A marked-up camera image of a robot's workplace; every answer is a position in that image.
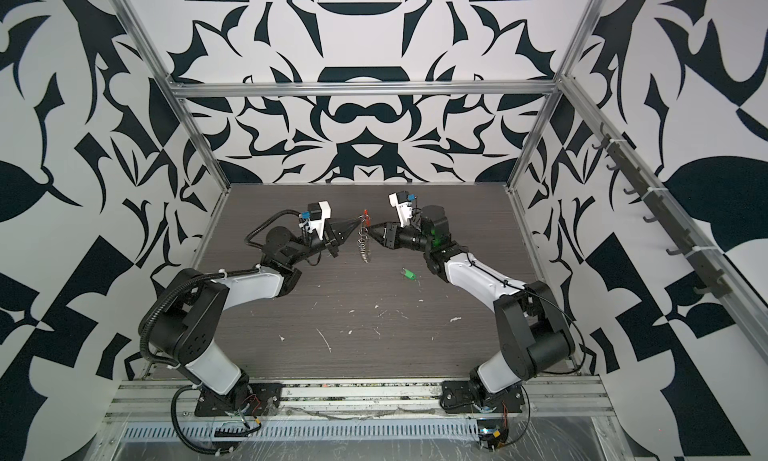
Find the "green tagged key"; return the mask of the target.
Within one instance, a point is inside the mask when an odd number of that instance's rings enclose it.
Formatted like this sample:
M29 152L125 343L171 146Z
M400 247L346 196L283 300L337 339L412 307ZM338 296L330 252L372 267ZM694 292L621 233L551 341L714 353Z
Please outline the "green tagged key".
M419 281L418 276L413 271L411 271L409 269L402 268L401 269L401 273L402 273L404 278L406 278L406 279L408 279L410 281L414 281L414 282L418 282Z

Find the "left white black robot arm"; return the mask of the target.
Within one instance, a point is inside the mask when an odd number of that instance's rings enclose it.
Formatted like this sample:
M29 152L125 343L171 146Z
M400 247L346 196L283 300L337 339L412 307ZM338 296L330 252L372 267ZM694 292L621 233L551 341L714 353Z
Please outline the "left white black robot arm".
M181 373L218 411L245 409L252 395L249 376L215 341L222 313L289 294L302 275L298 263L325 252L336 257L361 224L361 218L313 221L309 212L276 213L245 237L262 253L253 267L212 273L186 268L173 278L139 323L140 354Z

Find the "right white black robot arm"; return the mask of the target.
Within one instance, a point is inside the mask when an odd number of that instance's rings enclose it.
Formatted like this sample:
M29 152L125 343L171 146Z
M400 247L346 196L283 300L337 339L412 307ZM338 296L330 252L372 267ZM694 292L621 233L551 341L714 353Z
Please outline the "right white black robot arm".
M524 284L485 265L457 243L445 210L426 206L401 220L372 225L369 237L382 247L409 249L423 255L428 270L460 288L494 315L499 351L469 374L469 399L444 394L445 410L491 410L509 392L574 354L576 343L566 314L551 299L548 285Z

